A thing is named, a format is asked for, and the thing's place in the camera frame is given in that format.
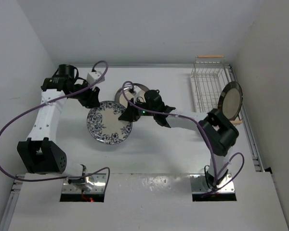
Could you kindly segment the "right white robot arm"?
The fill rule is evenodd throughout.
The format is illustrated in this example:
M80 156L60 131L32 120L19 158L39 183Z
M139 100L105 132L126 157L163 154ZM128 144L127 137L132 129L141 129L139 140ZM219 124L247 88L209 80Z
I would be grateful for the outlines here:
M196 113L184 114L175 107L166 105L159 90L146 91L143 102L137 100L139 91L133 86L122 87L121 95L127 100L128 106L119 117L120 121L136 122L147 113L161 127L198 132L210 152L210 165L205 172L207 187L212 191L217 189L228 173L228 151L239 136L238 130L219 109L212 109L204 119L198 120Z

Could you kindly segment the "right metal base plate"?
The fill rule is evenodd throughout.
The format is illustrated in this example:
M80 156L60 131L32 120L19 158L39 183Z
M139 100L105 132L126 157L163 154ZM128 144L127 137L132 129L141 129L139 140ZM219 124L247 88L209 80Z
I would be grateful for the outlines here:
M203 194L211 191L206 183L205 174L190 174L190 183L193 194ZM221 183L217 185L217 189L217 193L235 193L232 175L227 174Z

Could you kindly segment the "metal base plate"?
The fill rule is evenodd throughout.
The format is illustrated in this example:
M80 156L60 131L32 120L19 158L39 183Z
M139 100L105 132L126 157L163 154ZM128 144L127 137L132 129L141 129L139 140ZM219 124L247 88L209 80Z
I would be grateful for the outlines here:
M63 194L102 194L105 191L107 175L94 174L81 179L65 179L63 181Z
M206 183L205 174L190 174L190 183L193 194L203 194L211 191ZM227 174L221 183L217 185L217 189L217 193L235 193L232 175Z

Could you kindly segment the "dark rimmed cream plate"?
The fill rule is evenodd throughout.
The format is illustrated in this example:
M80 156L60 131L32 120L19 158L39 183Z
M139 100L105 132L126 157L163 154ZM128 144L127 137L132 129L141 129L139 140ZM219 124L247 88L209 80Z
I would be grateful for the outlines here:
M139 84L139 83L134 83L133 85L138 85L138 86L144 86L144 87L147 87L143 84ZM125 92L125 95L127 93L127 90L129 88L129 85L125 86L124 87L124 92ZM115 102L119 103L119 104L122 104L125 108L127 108L128 106L128 102L127 100L125 99L125 97L123 96L123 93L122 93L122 88L120 88L116 95L115 95Z

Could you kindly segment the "black checkered rim plate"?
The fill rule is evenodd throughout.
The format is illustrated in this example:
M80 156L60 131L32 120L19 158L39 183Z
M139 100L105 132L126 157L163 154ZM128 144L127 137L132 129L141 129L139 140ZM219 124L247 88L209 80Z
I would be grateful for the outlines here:
M236 81L229 82L221 92L218 109L231 121L235 120L243 103L243 91Z

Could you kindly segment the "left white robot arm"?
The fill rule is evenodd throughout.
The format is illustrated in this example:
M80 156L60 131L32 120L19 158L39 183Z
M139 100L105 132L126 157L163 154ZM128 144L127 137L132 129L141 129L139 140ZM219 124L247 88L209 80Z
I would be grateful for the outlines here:
M68 183L89 192L93 185L91 177L86 177L86 167L68 160L65 152L56 144L56 132L62 109L67 101L66 95L84 90L73 98L88 109L98 107L99 88L87 89L101 76L92 70L81 84L77 81L76 67L61 64L52 77L46 78L41 86L41 105L34 126L26 141L20 141L17 151L29 173L55 174L69 177Z

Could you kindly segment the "blue floral plate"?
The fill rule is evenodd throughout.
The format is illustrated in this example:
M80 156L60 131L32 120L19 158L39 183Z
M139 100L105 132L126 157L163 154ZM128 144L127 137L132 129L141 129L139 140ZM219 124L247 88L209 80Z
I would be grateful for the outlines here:
M98 142L114 145L124 142L132 131L132 123L118 118L126 108L114 101L103 101L99 107L90 109L87 129Z

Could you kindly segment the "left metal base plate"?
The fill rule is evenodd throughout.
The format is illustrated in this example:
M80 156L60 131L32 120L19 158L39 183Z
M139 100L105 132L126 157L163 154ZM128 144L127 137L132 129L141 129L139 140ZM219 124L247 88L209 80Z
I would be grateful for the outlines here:
M65 179L63 181L63 194L102 194L105 191L107 175L94 174L81 179Z

